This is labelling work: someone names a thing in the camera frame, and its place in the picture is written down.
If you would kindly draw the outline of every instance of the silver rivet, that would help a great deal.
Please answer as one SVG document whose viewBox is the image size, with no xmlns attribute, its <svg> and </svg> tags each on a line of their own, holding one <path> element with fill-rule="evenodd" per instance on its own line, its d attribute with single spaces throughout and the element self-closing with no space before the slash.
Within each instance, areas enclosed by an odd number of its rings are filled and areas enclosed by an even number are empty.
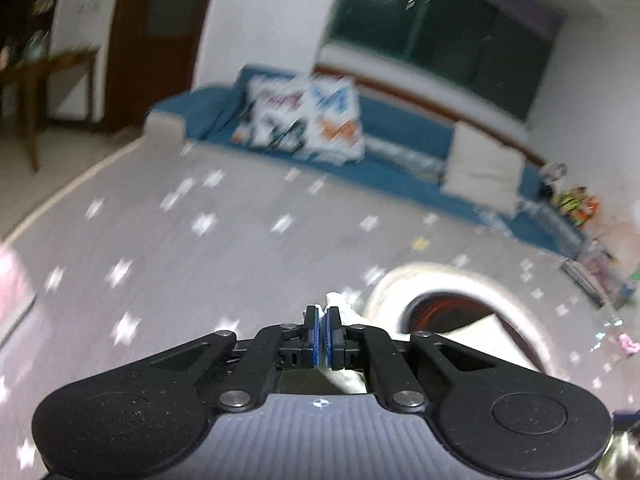
<svg viewBox="0 0 640 480">
<path fill-rule="evenodd" d="M 220 402 L 231 408 L 242 408 L 251 400 L 251 395 L 242 390 L 229 390 L 220 395 Z"/>
<path fill-rule="evenodd" d="M 398 406 L 415 408 L 424 402 L 424 395 L 412 390 L 404 390 L 394 393 L 393 400 Z"/>
</svg>

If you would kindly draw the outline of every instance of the door frame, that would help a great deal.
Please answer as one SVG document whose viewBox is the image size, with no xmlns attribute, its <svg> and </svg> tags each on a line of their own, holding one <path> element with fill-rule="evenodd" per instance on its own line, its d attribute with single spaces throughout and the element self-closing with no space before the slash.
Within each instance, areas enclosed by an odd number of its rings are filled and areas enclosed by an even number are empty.
<svg viewBox="0 0 640 480">
<path fill-rule="evenodd" d="M 188 80 L 193 81 L 193 72 L 198 59 L 198 51 L 200 49 L 200 43 L 204 33 L 205 19 L 207 17 L 207 11 L 211 0 L 203 0 L 198 16 L 196 18 L 197 29 L 197 41 L 194 41 L 190 54 L 189 73 L 187 74 Z M 115 133 L 120 127 L 118 121 L 117 99 L 114 96 L 118 92 L 118 85 L 120 84 L 120 74 L 117 67 L 122 66 L 120 60 L 127 55 L 126 38 L 120 38 L 114 35 L 114 30 L 118 30 L 114 25 L 126 22 L 126 9 L 122 0 L 116 0 L 115 8 L 113 11 L 113 17 L 111 19 L 111 27 L 109 34 L 109 49 L 105 66 L 105 78 L 104 78 L 104 114 L 100 127 L 107 133 Z"/>
</svg>

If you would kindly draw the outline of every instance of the gray rug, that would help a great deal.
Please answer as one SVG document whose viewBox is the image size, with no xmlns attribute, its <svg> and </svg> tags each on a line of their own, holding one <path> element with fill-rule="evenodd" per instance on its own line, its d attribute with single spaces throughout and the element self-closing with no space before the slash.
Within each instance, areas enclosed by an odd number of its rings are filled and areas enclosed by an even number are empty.
<svg viewBox="0 0 640 480">
<path fill-rule="evenodd" d="M 572 382 L 612 410 L 639 407 L 557 255 L 264 156 L 145 142 L 14 246 L 38 299 L 0 351 L 5 479 L 44 474 L 30 420 L 54 389 L 220 328 L 251 338 L 300 322 L 332 290 L 365 300 L 385 272 L 415 261 L 502 283 L 552 335 Z"/>
</svg>

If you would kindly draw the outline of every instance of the brown door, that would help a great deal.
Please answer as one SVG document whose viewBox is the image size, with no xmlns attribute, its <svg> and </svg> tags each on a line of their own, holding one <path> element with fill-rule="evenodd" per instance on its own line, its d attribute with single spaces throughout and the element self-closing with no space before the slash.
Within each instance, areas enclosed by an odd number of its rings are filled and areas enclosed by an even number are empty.
<svg viewBox="0 0 640 480">
<path fill-rule="evenodd" d="M 111 25 L 104 124 L 142 124 L 153 104 L 191 87 L 209 0 L 118 0 Z"/>
</svg>

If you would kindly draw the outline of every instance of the blue sofa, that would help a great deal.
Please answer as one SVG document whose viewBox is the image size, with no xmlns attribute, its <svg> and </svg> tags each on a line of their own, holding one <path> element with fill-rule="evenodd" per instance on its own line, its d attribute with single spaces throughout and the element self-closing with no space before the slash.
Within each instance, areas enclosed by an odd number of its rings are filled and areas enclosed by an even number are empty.
<svg viewBox="0 0 640 480">
<path fill-rule="evenodd" d="M 152 110 L 182 116 L 188 139 L 246 150 L 244 146 L 231 143 L 230 139 L 240 123 L 239 114 L 244 107 L 244 89 L 249 79 L 255 75 L 295 76 L 293 73 L 279 70 L 246 66 L 230 88 L 210 86 L 180 94 L 159 102 Z M 360 107 L 360 118 L 367 134 L 429 153 L 442 160 L 447 159 L 453 133 L 452 125 L 431 121 L 421 115 L 364 96 L 360 97 Z M 286 153 L 270 152 L 267 156 L 291 160 L 291 156 Z M 340 167 L 310 160 L 295 160 L 295 164 L 311 166 L 383 192 L 415 200 L 469 222 L 482 223 L 474 204 L 444 195 L 440 192 L 439 184 L 417 180 L 411 174 L 372 156 L 365 156 L 364 160 L 357 164 L 347 163 Z M 540 185 L 537 168 L 527 164 L 520 185 L 520 195 L 535 201 Z M 514 219 L 502 217 L 502 220 L 515 237 L 554 252 L 566 253 L 566 248 L 559 250 L 557 237 L 545 231 L 531 215 L 521 212 Z"/>
</svg>

